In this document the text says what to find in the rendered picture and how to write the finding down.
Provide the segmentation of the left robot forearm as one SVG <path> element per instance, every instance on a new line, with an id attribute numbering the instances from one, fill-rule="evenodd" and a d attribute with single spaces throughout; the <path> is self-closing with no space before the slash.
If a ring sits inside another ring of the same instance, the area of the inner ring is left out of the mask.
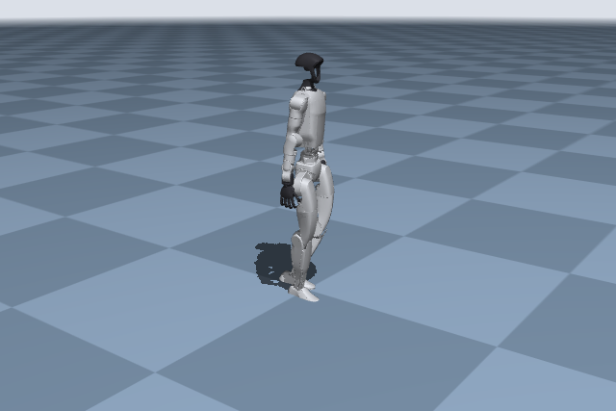
<path id="1" fill-rule="evenodd" d="M 314 149 L 314 148 L 313 148 L 313 149 Z M 325 159 L 324 159 L 323 142 L 322 142 L 322 145 L 321 145 L 321 146 L 316 147 L 315 149 L 318 149 L 318 150 L 319 150 L 319 152 L 317 153 L 317 156 L 318 156 L 317 158 L 318 158 L 318 159 L 320 159 L 320 160 L 325 160 Z M 325 162 L 326 162 L 326 160 L 325 160 Z"/>

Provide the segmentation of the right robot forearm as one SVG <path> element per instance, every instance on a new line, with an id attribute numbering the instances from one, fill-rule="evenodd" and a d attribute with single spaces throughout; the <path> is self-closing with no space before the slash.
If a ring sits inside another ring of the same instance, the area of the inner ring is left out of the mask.
<path id="1" fill-rule="evenodd" d="M 282 180 L 283 182 L 291 182 L 291 174 L 294 173 L 295 169 L 295 156 L 297 151 L 295 150 L 296 138 L 294 136 L 289 136 L 284 144 L 283 153 L 284 153 L 284 164 L 282 165 Z"/>

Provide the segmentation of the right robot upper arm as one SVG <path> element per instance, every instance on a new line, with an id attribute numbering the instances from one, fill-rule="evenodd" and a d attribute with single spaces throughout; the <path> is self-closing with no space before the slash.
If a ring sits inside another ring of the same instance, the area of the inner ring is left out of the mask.
<path id="1" fill-rule="evenodd" d="M 297 131 L 301 125 L 303 113 L 307 109 L 308 98 L 309 97 L 307 95 L 297 94 L 291 98 L 289 103 L 290 114 L 288 119 L 286 139 L 289 136 L 294 136 L 296 138 L 295 147 L 300 147 L 303 142 L 302 137 L 297 133 Z"/>

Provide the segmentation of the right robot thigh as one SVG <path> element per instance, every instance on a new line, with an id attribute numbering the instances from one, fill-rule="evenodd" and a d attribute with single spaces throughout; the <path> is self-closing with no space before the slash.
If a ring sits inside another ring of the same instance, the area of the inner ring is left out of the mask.
<path id="1" fill-rule="evenodd" d="M 300 235 L 304 248 L 312 241 L 318 220 L 318 202 L 314 183 L 308 179 L 307 172 L 299 172 L 292 186 L 301 202 L 297 202 L 296 214 L 299 230 L 294 234 Z"/>

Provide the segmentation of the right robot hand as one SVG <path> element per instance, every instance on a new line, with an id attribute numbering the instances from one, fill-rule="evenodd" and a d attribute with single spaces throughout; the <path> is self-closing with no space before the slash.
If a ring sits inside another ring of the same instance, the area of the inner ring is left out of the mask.
<path id="1" fill-rule="evenodd" d="M 283 182 L 282 180 L 282 184 L 284 185 L 281 189 L 280 192 L 280 204 L 282 206 L 285 206 L 286 208 L 290 208 L 293 209 L 296 208 L 295 203 L 294 203 L 294 197 L 297 199 L 298 202 L 301 202 L 300 199 L 298 198 L 298 196 L 295 193 L 295 189 L 292 186 L 292 184 L 294 183 L 294 174 L 291 174 L 291 182 Z M 284 197 L 284 203 L 283 203 L 283 197 Z M 288 199 L 288 205 L 287 205 L 287 199 Z M 291 199 L 291 200 L 290 200 Z M 291 206 L 291 202 L 292 202 L 292 206 Z"/>

